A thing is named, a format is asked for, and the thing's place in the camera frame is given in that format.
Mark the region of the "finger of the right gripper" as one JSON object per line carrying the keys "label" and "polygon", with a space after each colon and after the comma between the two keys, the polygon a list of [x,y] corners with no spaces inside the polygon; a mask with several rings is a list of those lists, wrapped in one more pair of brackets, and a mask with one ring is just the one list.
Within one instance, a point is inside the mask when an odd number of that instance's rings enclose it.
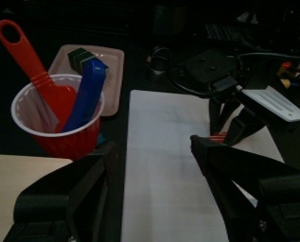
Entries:
{"label": "finger of the right gripper", "polygon": [[231,113],[238,108],[238,101],[231,99],[219,101],[215,98],[209,100],[209,120],[210,120],[210,134],[219,133],[225,122]]}
{"label": "finger of the right gripper", "polygon": [[242,108],[239,114],[231,119],[223,143],[233,146],[242,141],[247,136],[254,134],[265,124],[258,119],[257,115],[247,109]]}

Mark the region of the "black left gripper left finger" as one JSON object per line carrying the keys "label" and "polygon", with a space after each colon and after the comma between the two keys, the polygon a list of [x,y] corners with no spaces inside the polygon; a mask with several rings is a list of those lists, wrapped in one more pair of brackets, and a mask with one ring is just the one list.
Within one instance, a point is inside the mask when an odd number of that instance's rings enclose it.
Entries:
{"label": "black left gripper left finger", "polygon": [[19,194],[3,242],[103,242],[104,204],[116,145],[100,146]]}

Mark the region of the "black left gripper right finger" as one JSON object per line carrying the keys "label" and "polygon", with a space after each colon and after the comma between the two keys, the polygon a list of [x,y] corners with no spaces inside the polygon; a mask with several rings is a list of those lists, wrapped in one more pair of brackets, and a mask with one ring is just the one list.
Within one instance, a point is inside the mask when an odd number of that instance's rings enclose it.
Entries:
{"label": "black left gripper right finger", "polygon": [[300,242],[300,170],[193,135],[229,242]]}

